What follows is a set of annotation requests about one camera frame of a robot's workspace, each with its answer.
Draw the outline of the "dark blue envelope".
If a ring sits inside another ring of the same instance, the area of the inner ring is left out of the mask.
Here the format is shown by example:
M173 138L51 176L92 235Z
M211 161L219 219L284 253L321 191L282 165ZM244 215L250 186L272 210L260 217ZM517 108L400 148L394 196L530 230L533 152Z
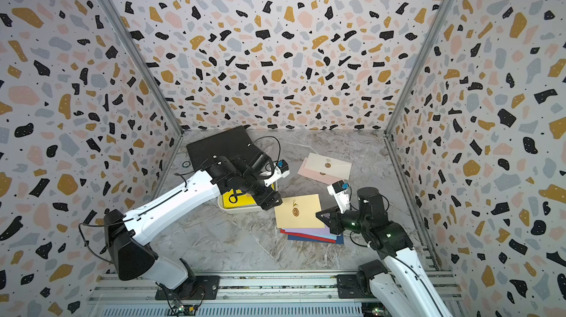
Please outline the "dark blue envelope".
M331 239L322 238L322 237L303 237L303 236L295 236L295 235L290 235L290 234L287 236L287 238L288 238L288 240L302 241L302 242L332 243L332 244L338 244L338 245L343 245L343 244L344 244L343 235L342 235L342 236L338 236L336 240L331 240Z

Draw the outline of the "yellow envelope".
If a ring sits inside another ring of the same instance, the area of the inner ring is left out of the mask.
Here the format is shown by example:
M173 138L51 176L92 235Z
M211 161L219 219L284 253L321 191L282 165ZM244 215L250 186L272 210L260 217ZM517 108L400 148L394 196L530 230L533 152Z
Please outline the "yellow envelope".
M245 206L257 206L254 198L240 190L230 190L222 194L221 202L225 209L239 209Z

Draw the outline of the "red envelope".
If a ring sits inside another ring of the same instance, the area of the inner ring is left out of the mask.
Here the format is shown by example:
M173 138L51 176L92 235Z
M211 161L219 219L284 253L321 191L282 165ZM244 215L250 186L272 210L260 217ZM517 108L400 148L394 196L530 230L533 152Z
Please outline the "red envelope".
M279 232L282 233L282 234L286 234L287 236L290 234L290 235L303 236L303 237L319 237L319 236L312 236L312 235L309 235L309 234L287 232L284 229L280 229Z

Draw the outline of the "lavender envelope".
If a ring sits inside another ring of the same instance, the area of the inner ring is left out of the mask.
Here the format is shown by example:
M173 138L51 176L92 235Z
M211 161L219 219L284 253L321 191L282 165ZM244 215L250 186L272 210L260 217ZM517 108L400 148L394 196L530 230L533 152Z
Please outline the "lavender envelope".
M331 234L328 228L322 229L283 229L286 233L293 233L293 234L306 234L313 237L322 237L325 239L332 239L336 240L337 235Z

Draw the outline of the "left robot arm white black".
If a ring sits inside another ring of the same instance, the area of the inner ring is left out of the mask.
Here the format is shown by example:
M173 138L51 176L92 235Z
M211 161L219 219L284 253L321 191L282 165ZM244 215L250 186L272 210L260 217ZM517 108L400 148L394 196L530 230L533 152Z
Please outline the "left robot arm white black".
M104 217L106 246L118 277L153 280L175 293L192 290L195 276L188 263L159 256L151 241L193 209L229 191L251 195L263 210L279 206L282 197L273 185L289 173L285 160L274 162L264 153L251 160L212 156L163 196L126 213L109 212Z

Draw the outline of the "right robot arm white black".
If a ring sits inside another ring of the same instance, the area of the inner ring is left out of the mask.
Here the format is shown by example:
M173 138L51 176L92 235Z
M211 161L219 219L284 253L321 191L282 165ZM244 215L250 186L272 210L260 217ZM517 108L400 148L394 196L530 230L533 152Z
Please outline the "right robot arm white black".
M364 246L379 256L358 267L358 291L377 298L390 316L451 316L410 237L389 219L389 200L374 187L361 188L352 196L352 188L343 181L331 184L327 191L337 205L315 216L331 234L360 234Z

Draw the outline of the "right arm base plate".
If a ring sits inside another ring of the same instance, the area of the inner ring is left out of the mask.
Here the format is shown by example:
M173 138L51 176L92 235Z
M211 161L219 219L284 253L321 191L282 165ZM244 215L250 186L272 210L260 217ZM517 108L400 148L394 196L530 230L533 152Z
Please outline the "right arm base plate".
M357 274L339 274L336 277L340 299L373 299L368 282Z

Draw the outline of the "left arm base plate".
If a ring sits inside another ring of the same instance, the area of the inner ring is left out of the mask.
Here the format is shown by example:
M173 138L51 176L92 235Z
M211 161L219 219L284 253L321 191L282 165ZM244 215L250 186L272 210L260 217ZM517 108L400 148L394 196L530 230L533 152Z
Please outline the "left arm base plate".
M188 277L177 288L169 289L158 284L155 300L173 302L174 300L215 300L218 294L220 276Z

